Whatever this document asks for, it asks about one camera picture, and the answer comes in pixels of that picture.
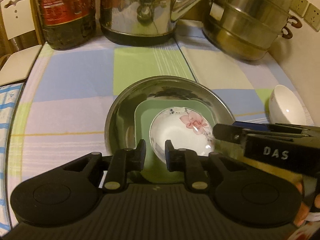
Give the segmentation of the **person's right hand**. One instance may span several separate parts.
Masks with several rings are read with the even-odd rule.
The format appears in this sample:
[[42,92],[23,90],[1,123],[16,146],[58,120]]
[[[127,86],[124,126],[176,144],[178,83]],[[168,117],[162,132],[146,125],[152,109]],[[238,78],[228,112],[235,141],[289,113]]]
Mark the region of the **person's right hand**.
[[308,222],[319,222],[319,193],[316,193],[317,179],[302,176],[295,186],[303,196],[303,201],[295,217],[297,227]]

